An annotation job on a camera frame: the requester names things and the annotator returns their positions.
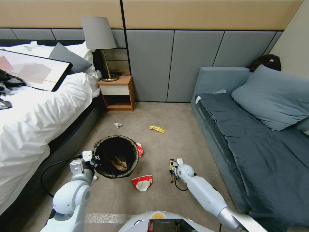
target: lamp shade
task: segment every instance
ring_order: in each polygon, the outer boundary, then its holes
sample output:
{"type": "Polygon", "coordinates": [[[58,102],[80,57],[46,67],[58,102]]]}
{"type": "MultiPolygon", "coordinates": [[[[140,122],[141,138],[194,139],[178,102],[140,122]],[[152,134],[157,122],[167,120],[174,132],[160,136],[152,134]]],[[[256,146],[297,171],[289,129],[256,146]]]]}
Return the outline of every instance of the lamp shade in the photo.
{"type": "Polygon", "coordinates": [[[81,18],[86,46],[90,49],[116,48],[116,43],[107,18],[84,16],[81,18]]]}

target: gray carpet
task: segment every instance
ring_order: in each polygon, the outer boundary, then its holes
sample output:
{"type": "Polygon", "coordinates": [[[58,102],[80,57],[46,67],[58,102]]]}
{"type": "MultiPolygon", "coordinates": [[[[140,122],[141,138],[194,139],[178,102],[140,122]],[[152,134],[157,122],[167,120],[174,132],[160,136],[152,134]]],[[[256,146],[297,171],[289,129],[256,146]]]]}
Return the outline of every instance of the gray carpet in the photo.
{"type": "MultiPolygon", "coordinates": [[[[177,190],[169,180],[169,159],[183,158],[185,163],[209,181],[223,195],[227,204],[234,208],[189,104],[137,102],[134,112],[103,112],[80,151],[93,150],[98,140],[109,135],[127,136],[141,143],[145,153],[130,177],[107,179],[98,175],[98,180],[91,186],[92,196],[86,214],[140,214],[165,210],[218,231],[219,222],[203,210],[189,191],[177,190]],[[117,129],[114,122],[123,126],[117,129]],[[150,125],[163,127],[165,133],[149,130],[150,125]],[[132,178],[144,175],[153,176],[153,185],[146,192],[139,192],[133,187],[132,178]]],[[[51,192],[56,192],[69,179],[70,171],[67,165],[47,186],[51,192]]],[[[42,190],[38,191],[15,215],[6,231],[40,231],[51,208],[52,199],[42,190]]],[[[114,232],[121,226],[86,223],[85,231],[114,232]]]]}

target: table lamp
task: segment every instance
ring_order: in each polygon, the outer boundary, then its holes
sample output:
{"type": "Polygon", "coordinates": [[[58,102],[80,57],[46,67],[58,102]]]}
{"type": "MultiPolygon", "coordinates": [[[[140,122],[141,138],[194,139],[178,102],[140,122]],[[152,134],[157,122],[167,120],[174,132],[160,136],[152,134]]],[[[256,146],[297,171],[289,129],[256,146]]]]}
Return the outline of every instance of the table lamp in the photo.
{"type": "Polygon", "coordinates": [[[108,23],[108,19],[96,16],[83,16],[81,18],[86,46],[90,49],[101,49],[108,76],[102,77],[103,81],[115,81],[119,79],[118,75],[110,74],[108,69],[108,61],[105,55],[105,49],[116,48],[115,39],[108,23]]]}

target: blue pillow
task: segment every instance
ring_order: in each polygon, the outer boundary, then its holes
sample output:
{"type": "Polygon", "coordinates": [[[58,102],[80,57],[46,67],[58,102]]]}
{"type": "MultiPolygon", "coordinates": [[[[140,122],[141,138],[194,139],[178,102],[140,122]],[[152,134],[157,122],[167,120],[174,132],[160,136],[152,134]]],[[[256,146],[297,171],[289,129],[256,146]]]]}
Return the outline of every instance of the blue pillow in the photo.
{"type": "Polygon", "coordinates": [[[231,95],[244,110],[276,131],[309,116],[309,79],[263,65],[231,95]]]}

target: dark gray blanket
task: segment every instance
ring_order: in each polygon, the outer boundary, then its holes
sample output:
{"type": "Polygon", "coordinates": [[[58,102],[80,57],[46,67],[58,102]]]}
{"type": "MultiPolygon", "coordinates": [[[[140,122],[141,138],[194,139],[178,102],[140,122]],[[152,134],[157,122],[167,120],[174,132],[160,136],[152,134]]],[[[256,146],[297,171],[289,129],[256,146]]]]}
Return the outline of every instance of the dark gray blanket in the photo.
{"type": "Polygon", "coordinates": [[[229,94],[199,94],[228,142],[251,205],[268,231],[309,227],[309,138],[286,128],[272,131],[229,94]]]}

